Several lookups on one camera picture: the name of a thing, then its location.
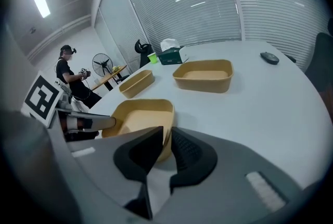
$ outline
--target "wooden table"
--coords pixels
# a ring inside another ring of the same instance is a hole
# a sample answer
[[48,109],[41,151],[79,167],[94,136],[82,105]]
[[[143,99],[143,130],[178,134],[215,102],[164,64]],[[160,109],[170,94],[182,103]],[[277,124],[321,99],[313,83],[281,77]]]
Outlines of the wooden table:
[[111,84],[109,83],[109,80],[112,79],[114,76],[118,75],[119,78],[121,78],[120,76],[120,72],[122,70],[124,70],[124,68],[127,67],[126,66],[120,66],[120,69],[117,70],[115,73],[112,73],[112,74],[107,74],[105,75],[100,81],[99,81],[99,84],[97,84],[96,86],[94,86],[92,88],[92,91],[96,90],[98,87],[102,86],[102,84],[105,85],[106,88],[108,88],[109,91],[111,91],[113,89],[113,87],[111,86]]

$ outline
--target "person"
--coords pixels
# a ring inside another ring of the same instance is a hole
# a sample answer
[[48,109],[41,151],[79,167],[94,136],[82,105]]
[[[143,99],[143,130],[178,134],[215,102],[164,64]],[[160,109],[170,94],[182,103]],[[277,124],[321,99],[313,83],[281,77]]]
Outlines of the person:
[[86,79],[90,76],[88,72],[74,74],[73,71],[70,70],[67,61],[72,60],[73,53],[69,45],[64,45],[60,49],[60,57],[56,66],[57,78],[64,84],[69,84],[69,88],[72,91],[71,95],[75,99],[82,101],[87,107],[92,108],[101,100],[101,97],[83,84],[82,79]]

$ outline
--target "tissue box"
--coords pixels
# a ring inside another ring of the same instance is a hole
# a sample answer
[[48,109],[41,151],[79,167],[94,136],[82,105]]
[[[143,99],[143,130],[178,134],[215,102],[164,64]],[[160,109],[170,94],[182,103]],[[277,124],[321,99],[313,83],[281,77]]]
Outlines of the tissue box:
[[172,47],[159,54],[158,58],[160,59],[161,64],[173,65],[184,63],[188,59],[187,54],[184,52],[184,48],[185,47]]

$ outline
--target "tan plastic bin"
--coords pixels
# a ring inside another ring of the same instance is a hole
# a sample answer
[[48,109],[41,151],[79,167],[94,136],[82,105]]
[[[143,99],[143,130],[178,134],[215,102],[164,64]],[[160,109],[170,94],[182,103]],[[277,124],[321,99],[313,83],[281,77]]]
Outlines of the tan plastic bin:
[[163,161],[171,155],[171,128],[174,115],[174,106],[168,100],[127,100],[121,103],[113,112],[112,117],[115,117],[116,125],[102,130],[102,137],[163,126],[163,150],[157,159],[157,161]]
[[130,99],[151,85],[155,78],[151,70],[143,70],[137,75],[130,77],[119,86],[119,91]]
[[220,59],[181,64],[173,73],[173,78],[181,89],[224,93],[229,89],[233,75],[233,64]]

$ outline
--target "white table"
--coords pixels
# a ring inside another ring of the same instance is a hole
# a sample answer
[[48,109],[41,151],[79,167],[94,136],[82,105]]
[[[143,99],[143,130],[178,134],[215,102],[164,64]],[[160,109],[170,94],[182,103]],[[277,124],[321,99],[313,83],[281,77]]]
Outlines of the white table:
[[[164,98],[175,106],[175,126],[241,143],[289,174],[302,188],[320,179],[330,162],[333,126],[305,74],[265,42],[219,42],[186,49],[189,60],[228,59],[234,76],[226,93],[181,90],[172,73],[179,65],[147,64],[155,83],[134,98]],[[276,55],[277,66],[261,52]],[[111,115],[124,100],[118,87],[89,112]]]

